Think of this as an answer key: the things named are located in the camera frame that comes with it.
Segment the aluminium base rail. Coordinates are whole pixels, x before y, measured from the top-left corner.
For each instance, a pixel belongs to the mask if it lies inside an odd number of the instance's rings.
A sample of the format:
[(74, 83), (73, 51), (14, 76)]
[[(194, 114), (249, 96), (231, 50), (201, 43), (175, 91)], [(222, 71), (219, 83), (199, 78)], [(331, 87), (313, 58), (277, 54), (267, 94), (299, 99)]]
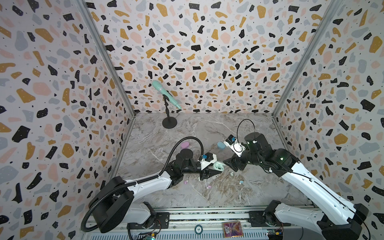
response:
[[(136, 224), (120, 223), (108, 233), (98, 230), (84, 233), (83, 240), (322, 240), (321, 234), (294, 224), (270, 227), (262, 223), (263, 207), (229, 208), (156, 208), (156, 227), (143, 229)], [(224, 238), (222, 223), (240, 221), (244, 235)], [(203, 233), (196, 235), (195, 226)]]

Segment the black microphone stand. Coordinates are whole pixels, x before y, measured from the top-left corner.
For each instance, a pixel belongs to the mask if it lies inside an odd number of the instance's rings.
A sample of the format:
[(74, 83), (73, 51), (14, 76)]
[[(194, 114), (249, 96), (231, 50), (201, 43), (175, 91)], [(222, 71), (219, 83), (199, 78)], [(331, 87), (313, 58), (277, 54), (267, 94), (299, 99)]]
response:
[(169, 98), (166, 95), (163, 95), (163, 99), (164, 99), (164, 103), (165, 103), (167, 117), (165, 119), (163, 119), (162, 125), (166, 129), (172, 129), (172, 128), (174, 128), (177, 125), (177, 119), (170, 116), (170, 111), (169, 111), (169, 108), (168, 108)]

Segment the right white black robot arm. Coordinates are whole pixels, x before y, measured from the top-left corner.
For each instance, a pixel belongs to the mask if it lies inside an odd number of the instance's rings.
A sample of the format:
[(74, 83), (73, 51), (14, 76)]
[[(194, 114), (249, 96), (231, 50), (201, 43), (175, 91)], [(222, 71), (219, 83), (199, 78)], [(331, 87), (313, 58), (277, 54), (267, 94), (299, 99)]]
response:
[(285, 149), (272, 149), (261, 133), (246, 135), (244, 143), (230, 135), (224, 144), (234, 155), (224, 163), (235, 172), (247, 165), (261, 167), (268, 174), (275, 174), (300, 190), (319, 209), (317, 211), (271, 201), (263, 216), (267, 225), (300, 226), (323, 236), (326, 240), (357, 240), (369, 210), (362, 204), (353, 204), (336, 194), (317, 179), (297, 157)]

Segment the mint green earbud case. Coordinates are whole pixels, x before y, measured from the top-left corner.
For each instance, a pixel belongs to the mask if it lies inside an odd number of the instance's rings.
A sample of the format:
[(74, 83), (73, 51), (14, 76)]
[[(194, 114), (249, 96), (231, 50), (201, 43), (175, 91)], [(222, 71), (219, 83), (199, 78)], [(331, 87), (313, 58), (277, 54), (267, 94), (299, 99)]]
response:
[(214, 169), (215, 171), (223, 172), (224, 169), (225, 169), (225, 164), (222, 163), (222, 162), (217, 161), (217, 162), (215, 162), (215, 163), (213, 164), (213, 169)]

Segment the colourful square card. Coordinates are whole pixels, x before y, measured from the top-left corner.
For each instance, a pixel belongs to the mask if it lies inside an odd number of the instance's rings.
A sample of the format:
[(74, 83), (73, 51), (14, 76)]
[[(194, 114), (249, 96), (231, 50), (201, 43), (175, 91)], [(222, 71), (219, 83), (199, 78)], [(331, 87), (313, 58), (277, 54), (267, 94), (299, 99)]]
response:
[(240, 221), (222, 223), (224, 238), (242, 237), (244, 235)]

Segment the round black white button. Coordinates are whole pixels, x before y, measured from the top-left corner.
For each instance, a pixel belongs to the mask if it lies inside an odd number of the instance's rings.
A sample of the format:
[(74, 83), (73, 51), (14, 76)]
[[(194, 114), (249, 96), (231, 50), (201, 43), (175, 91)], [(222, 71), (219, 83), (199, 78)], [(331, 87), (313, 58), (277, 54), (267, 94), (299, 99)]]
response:
[(196, 235), (201, 235), (203, 233), (203, 227), (201, 225), (196, 225), (194, 232)]

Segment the pink earbud case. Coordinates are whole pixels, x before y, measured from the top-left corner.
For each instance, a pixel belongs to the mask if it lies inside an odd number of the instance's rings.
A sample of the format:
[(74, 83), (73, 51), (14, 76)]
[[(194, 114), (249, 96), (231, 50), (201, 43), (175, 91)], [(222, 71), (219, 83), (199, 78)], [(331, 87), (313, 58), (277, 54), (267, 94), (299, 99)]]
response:
[(182, 149), (188, 149), (189, 146), (190, 146), (190, 143), (187, 142), (187, 141), (182, 142), (182, 143), (180, 144), (180, 147), (181, 147)]

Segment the mint green microphone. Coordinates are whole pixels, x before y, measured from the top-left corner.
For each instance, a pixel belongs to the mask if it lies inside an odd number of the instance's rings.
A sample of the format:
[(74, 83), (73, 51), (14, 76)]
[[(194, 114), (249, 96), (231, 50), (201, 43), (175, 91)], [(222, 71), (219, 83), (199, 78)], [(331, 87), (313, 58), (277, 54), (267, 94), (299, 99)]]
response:
[(153, 80), (152, 86), (162, 95), (165, 95), (169, 99), (170, 103), (172, 103), (177, 109), (182, 109), (181, 105), (174, 99), (171, 94), (168, 93), (166, 89), (163, 88), (162, 84), (159, 81)]

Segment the blue earbud case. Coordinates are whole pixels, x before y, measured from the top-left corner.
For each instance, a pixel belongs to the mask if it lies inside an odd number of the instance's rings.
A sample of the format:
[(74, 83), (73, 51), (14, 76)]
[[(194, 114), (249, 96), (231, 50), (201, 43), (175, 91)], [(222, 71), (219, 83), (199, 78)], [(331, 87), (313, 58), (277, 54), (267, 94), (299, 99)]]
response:
[(217, 146), (219, 149), (224, 150), (226, 148), (226, 145), (223, 142), (218, 142)]

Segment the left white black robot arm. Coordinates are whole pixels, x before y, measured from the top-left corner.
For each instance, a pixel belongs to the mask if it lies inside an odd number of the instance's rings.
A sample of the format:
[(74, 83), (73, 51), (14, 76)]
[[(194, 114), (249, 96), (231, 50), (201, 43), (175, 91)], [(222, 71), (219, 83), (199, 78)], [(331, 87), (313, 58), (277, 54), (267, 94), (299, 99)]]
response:
[(215, 154), (206, 153), (194, 161), (193, 152), (182, 149), (176, 159), (167, 164), (162, 174), (134, 181), (114, 177), (89, 204), (90, 215), (96, 225), (88, 227), (88, 217), (85, 217), (81, 229), (83, 232), (98, 229), (101, 233), (107, 233), (121, 222), (136, 224), (143, 229), (156, 227), (161, 223), (158, 214), (148, 202), (140, 202), (140, 199), (176, 186), (183, 181), (185, 174), (198, 174), (200, 180), (206, 180), (221, 174), (224, 168), (224, 163), (218, 161)]

